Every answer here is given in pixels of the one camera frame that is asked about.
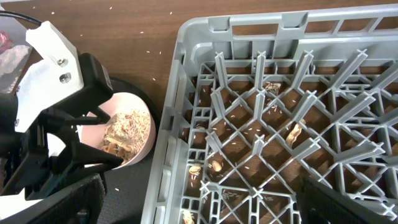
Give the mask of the red snack wrapper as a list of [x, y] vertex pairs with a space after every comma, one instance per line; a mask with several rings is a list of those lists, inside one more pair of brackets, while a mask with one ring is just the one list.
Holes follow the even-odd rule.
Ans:
[[0, 31], [0, 54], [13, 48], [14, 43], [5, 31]]

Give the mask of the white tissue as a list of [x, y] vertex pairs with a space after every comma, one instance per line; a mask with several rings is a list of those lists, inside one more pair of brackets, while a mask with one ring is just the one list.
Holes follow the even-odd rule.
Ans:
[[1, 77], [12, 75], [18, 77], [21, 74], [21, 62], [30, 52], [27, 45], [16, 45], [1, 54]]

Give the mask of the rice and peanut waste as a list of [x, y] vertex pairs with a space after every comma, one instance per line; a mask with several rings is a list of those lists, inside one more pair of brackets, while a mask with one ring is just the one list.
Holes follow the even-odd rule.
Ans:
[[116, 113], [105, 126], [98, 148], [129, 162], [144, 147], [150, 133], [150, 114], [141, 110]]

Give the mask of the light grey plate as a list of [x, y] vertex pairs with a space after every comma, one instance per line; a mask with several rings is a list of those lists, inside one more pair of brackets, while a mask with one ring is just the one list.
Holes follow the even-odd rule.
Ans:
[[[58, 156], [61, 151], [65, 148], [65, 143], [54, 134], [47, 135], [48, 146], [49, 146], [49, 155], [50, 156]], [[27, 209], [38, 202], [38, 200], [25, 200], [24, 198], [24, 190], [18, 195], [9, 195], [9, 196], [1, 196], [0, 203], [0, 212], [1, 219], [5, 219], [10, 217], [18, 212]]]

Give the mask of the pink bowl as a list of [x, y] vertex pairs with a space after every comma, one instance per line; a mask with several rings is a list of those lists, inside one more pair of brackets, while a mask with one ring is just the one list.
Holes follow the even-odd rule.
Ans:
[[[154, 119], [144, 101], [140, 99], [137, 95], [134, 95], [132, 93], [115, 93], [110, 100], [100, 105], [99, 108], [106, 112], [108, 115], [110, 115], [110, 117], [113, 117], [116, 113], [129, 110], [141, 110], [150, 114], [150, 133], [143, 149], [129, 162], [121, 164], [120, 167], [130, 166], [143, 160], [143, 158], [148, 155], [155, 141]], [[81, 128], [81, 131], [79, 132], [80, 141], [84, 144], [99, 149], [98, 144], [100, 143], [104, 135], [105, 126], [106, 124], [83, 126]]]

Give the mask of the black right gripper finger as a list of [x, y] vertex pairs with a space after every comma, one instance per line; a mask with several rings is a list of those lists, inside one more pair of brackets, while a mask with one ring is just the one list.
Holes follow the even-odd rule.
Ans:
[[389, 219], [347, 196], [308, 177], [296, 193], [297, 208], [304, 224], [386, 224]]

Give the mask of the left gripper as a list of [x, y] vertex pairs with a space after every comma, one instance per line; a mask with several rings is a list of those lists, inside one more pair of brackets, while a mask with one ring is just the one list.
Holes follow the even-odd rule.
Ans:
[[[107, 71], [94, 56], [84, 53], [78, 61], [83, 88], [42, 110], [24, 133], [14, 130], [17, 96], [1, 94], [1, 195], [24, 190], [26, 200], [47, 197], [7, 217], [6, 223], [98, 220], [106, 189], [101, 176], [95, 173], [115, 168], [123, 159], [83, 144], [78, 138], [77, 126], [106, 124], [110, 120], [99, 106], [113, 95]], [[49, 155], [48, 134], [65, 143], [58, 156]]]

